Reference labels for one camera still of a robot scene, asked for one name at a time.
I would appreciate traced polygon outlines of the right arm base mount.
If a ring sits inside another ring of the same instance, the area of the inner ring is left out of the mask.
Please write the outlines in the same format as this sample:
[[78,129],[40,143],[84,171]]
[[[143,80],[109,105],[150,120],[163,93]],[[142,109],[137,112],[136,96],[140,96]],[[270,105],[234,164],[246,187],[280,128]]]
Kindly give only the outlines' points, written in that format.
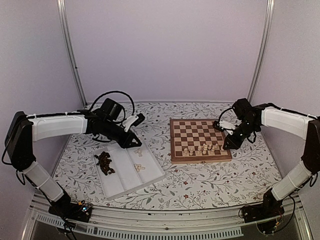
[[272,235],[277,231],[285,210],[280,204],[273,209],[263,207],[263,204],[244,205],[238,212],[238,216],[245,223],[256,223],[258,231],[263,235]]

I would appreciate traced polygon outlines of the white divided tray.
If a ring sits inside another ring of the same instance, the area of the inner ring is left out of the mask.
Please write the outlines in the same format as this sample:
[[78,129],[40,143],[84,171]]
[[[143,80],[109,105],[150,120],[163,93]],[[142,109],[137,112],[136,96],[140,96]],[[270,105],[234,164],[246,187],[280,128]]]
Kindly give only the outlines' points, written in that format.
[[[142,150],[141,163],[145,166],[145,170],[140,172],[137,172],[134,167],[136,157],[134,151],[137,149]],[[100,155],[102,152],[110,154],[112,160],[110,167],[115,170],[115,173],[104,175],[100,167],[96,166],[104,196],[108,201],[143,189],[165,178],[164,170],[144,141],[140,147],[123,149],[115,143],[93,151],[95,164],[98,160],[94,155]]]

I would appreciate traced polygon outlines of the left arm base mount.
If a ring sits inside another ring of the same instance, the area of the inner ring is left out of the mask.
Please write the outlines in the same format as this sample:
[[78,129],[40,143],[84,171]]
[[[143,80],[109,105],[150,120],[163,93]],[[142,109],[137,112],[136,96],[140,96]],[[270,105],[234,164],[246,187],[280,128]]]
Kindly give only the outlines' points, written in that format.
[[91,203],[86,203],[84,200],[74,203],[69,200],[52,202],[48,212],[52,215],[61,217],[62,219],[70,219],[88,223],[92,214]]

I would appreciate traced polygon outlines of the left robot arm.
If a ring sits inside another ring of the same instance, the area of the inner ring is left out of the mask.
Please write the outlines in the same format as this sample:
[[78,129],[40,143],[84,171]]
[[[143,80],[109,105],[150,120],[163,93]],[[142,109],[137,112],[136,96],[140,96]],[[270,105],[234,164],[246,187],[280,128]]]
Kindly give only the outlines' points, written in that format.
[[42,115],[26,115],[23,111],[18,111],[4,141],[3,154],[9,158],[7,165],[22,173],[41,190],[63,217],[70,217],[75,211],[71,198],[37,163],[33,143],[47,138],[86,134],[105,136],[123,149],[140,147],[142,143],[131,127],[138,126],[145,120],[145,116],[142,113],[132,113],[123,120],[118,120],[123,110],[121,104],[107,98],[97,109]]

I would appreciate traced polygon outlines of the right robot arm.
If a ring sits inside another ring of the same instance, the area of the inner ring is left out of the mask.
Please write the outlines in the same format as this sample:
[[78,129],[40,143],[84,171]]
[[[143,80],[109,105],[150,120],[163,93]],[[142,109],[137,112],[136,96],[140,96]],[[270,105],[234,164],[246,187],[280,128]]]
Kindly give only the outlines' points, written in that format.
[[300,161],[286,176],[273,185],[263,196],[258,213],[269,218],[278,210],[282,200],[301,189],[320,171],[320,118],[279,107],[271,102],[251,105],[246,98],[238,99],[230,108],[239,124],[223,121],[214,124],[220,131],[226,131],[223,143],[225,150],[237,150],[244,141],[251,141],[263,127],[279,130],[299,138],[304,143]]

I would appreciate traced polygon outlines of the wooden chessboard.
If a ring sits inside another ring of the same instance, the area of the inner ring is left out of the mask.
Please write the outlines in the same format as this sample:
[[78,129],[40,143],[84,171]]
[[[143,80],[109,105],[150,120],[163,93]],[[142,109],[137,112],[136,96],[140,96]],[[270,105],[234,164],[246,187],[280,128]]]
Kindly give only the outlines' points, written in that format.
[[[230,162],[230,150],[221,150],[224,144],[225,133],[213,128],[214,119],[171,119],[170,126],[170,156],[172,164],[204,164]],[[207,150],[206,155],[197,155],[198,146],[203,144],[218,144],[215,155]],[[183,155],[183,150],[194,148],[193,155]]]

